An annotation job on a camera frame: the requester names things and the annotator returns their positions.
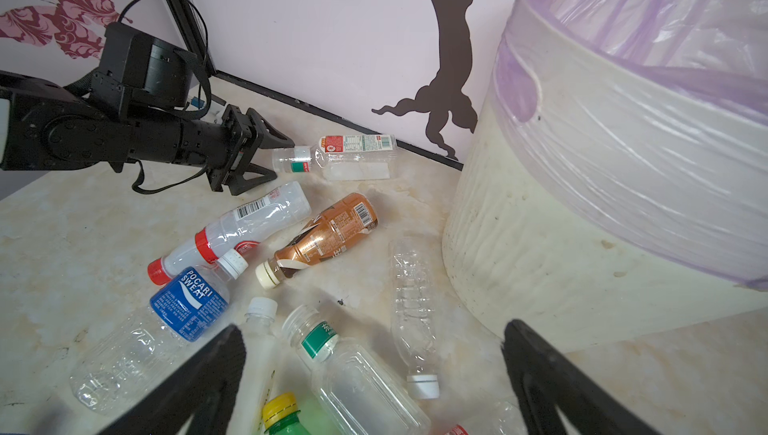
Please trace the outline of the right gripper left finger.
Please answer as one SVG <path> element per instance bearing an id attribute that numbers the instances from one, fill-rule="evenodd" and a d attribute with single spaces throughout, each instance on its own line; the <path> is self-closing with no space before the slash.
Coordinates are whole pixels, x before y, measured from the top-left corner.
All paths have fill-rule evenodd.
<path id="1" fill-rule="evenodd" d="M 220 331 L 104 434 L 224 434 L 246 362 L 241 330 Z"/>

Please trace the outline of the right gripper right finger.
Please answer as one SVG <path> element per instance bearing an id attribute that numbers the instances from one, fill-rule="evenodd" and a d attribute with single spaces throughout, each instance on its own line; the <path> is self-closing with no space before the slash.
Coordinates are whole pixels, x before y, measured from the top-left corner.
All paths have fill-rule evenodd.
<path id="1" fill-rule="evenodd" d="M 506 325 L 502 354 L 528 433 L 564 434 L 563 419 L 580 434 L 656 432 L 524 321 Z"/>

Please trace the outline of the Pocari Sweat bottle white cap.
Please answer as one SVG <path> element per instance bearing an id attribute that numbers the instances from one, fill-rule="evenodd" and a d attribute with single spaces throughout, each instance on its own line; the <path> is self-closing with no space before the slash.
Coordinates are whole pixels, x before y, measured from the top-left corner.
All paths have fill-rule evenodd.
<path id="1" fill-rule="evenodd" d="M 231 287 L 247 268 L 231 249 L 212 265 L 183 269 L 76 366 L 70 388 L 77 401 L 116 414 L 144 398 L 228 309 Z"/>

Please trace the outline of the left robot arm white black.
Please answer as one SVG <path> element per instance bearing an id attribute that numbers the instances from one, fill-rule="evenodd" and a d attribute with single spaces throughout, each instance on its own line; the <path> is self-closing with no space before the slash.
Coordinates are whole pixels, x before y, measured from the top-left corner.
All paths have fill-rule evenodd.
<path id="1" fill-rule="evenodd" d="M 146 161 L 197 168 L 211 189 L 242 194 L 276 179 L 253 163 L 259 149 L 294 147 L 256 110 L 226 106 L 219 124 L 131 104 L 125 118 L 50 81 L 1 74 L 1 168 L 79 170 L 100 162 L 121 172 Z"/>

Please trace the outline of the clear bottle red green label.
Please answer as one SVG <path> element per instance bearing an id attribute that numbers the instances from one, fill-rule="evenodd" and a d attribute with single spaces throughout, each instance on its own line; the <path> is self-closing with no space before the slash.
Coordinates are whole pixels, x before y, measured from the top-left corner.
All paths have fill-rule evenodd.
<path id="1" fill-rule="evenodd" d="M 326 135 L 315 145 L 274 149 L 277 173 L 316 173 L 329 181 L 390 179 L 396 139 L 389 134 Z"/>

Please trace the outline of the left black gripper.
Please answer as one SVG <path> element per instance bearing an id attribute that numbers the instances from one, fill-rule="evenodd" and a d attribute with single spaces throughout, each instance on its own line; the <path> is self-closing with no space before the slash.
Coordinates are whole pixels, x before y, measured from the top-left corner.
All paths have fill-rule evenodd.
<path id="1" fill-rule="evenodd" d="M 222 192 L 229 188 L 238 196 L 260 185 L 274 181 L 278 174 L 251 163 L 254 150 L 294 148 L 295 142 L 274 127 L 255 109 L 243 113 L 228 105 L 221 124 L 186 121 L 175 163 L 199 166 L 210 188 Z"/>

